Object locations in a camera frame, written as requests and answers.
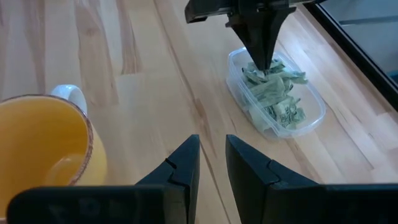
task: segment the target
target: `white mug handle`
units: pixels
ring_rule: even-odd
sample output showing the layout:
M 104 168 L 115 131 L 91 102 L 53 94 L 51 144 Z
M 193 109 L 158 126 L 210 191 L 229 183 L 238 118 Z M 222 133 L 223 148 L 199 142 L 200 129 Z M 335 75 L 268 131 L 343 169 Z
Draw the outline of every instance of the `white mug handle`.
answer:
M 51 95 L 64 98 L 76 104 L 87 114 L 87 103 L 83 92 L 75 85 L 59 85 L 51 91 Z

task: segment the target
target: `wooden table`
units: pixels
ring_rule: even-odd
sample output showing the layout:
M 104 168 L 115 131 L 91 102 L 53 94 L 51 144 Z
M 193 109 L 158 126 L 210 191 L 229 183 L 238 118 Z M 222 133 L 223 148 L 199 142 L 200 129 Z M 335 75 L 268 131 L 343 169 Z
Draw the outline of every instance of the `wooden table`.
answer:
M 242 47 L 225 16 L 187 25 L 187 0 L 0 0 L 0 97 L 82 87 L 109 160 L 108 184 L 134 184 L 200 134 L 197 223 L 239 223 L 226 134 L 324 183 L 398 181 L 398 116 L 304 8 L 277 50 L 326 102 L 323 123 L 263 138 L 230 95 L 228 54 Z

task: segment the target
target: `crumpled paper money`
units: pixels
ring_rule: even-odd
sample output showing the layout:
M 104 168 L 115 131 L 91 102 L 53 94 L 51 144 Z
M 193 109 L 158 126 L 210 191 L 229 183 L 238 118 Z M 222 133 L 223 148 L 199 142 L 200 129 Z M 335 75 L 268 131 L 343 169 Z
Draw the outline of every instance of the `crumpled paper money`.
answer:
M 265 72 L 258 70 L 254 62 L 248 63 L 242 72 L 246 86 L 259 102 L 257 106 L 281 126 L 296 129 L 305 120 L 304 110 L 297 106 L 301 99 L 288 95 L 294 84 L 308 83 L 305 72 L 291 72 L 277 59 L 272 60 L 270 69 Z M 248 103 L 244 110 L 249 112 L 257 129 L 265 131 L 270 128 L 254 105 Z

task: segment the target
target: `yellow mug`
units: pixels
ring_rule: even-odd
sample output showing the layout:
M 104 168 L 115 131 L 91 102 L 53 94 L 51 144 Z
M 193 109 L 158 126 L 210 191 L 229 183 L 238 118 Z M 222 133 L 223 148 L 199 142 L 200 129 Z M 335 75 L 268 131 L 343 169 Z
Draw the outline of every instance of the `yellow mug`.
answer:
M 4 100 L 0 124 L 0 223 L 9 201 L 23 190 L 104 183 L 105 150 L 77 86 Z

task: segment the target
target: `clear plastic container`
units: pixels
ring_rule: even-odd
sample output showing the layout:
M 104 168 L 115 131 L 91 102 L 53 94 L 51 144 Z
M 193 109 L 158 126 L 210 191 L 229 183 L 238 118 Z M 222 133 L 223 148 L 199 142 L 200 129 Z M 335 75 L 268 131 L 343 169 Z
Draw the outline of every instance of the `clear plastic container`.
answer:
M 275 52 L 273 58 L 283 61 L 289 70 L 300 71 L 298 66 L 289 60 L 282 53 Z M 298 107 L 303 108 L 306 119 L 297 125 L 296 129 L 287 129 L 276 122 L 265 110 L 259 105 L 257 99 L 249 91 L 249 88 L 243 82 L 242 68 L 246 68 L 252 59 L 246 48 L 241 48 L 231 52 L 229 55 L 229 77 L 226 82 L 236 102 L 241 107 L 252 124 L 266 137 L 272 138 L 292 138 L 313 131 L 323 120 L 326 114 L 325 102 L 319 95 L 317 90 L 311 83 L 306 85 L 295 84 L 290 96 L 301 98 Z

